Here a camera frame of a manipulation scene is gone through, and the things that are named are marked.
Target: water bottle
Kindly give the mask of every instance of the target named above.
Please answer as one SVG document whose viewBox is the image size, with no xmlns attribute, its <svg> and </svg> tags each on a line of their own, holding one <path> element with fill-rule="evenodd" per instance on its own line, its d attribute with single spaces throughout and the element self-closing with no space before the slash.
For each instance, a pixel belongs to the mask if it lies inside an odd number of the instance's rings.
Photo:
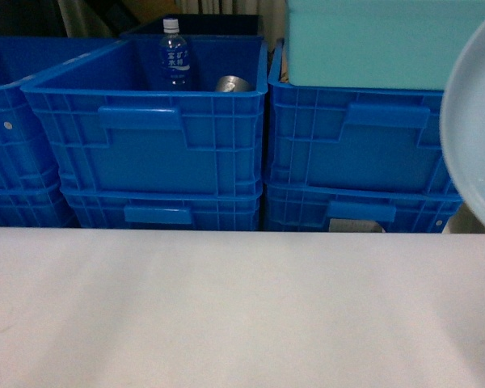
<svg viewBox="0 0 485 388">
<path fill-rule="evenodd" d="M 167 91 L 191 90 L 191 66 L 187 42 L 179 34 L 178 19 L 164 19 L 160 40 L 162 74 Z"/>
</svg>

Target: stacked crates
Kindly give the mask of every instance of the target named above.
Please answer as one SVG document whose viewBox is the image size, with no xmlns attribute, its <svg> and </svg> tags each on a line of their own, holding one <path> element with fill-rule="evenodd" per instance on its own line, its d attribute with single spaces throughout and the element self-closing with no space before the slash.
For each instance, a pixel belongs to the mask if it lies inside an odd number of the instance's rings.
<svg viewBox="0 0 485 388">
<path fill-rule="evenodd" d="M 327 231 L 333 220 L 441 232 L 462 203 L 442 157 L 442 91 L 269 84 L 265 229 Z"/>
<path fill-rule="evenodd" d="M 20 87 L 111 40 L 0 37 L 0 226 L 75 226 L 58 165 Z"/>
<path fill-rule="evenodd" d="M 82 227 L 257 229 L 266 44 L 187 40 L 191 91 L 165 91 L 158 36 L 116 42 L 23 87 Z M 215 91 L 226 75 L 255 90 Z"/>
</svg>

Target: crate handle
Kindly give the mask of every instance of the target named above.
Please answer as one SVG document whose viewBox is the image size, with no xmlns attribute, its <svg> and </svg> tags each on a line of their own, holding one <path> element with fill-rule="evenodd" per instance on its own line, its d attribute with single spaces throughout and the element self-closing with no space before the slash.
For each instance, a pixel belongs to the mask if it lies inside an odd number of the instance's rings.
<svg viewBox="0 0 485 388">
<path fill-rule="evenodd" d="M 428 107 L 418 105 L 350 103 L 345 116 L 345 123 L 424 129 L 428 125 L 430 114 L 431 110 Z"/>
<path fill-rule="evenodd" d="M 328 218 L 393 222 L 397 208 L 394 205 L 357 204 L 333 200 L 327 208 Z"/>
<path fill-rule="evenodd" d="M 126 205 L 124 219 L 126 222 L 146 224 L 192 225 L 192 213 L 189 208 Z"/>
<path fill-rule="evenodd" d="M 105 129 L 152 129 L 183 131 L 179 108 L 100 107 L 100 124 Z"/>
</svg>

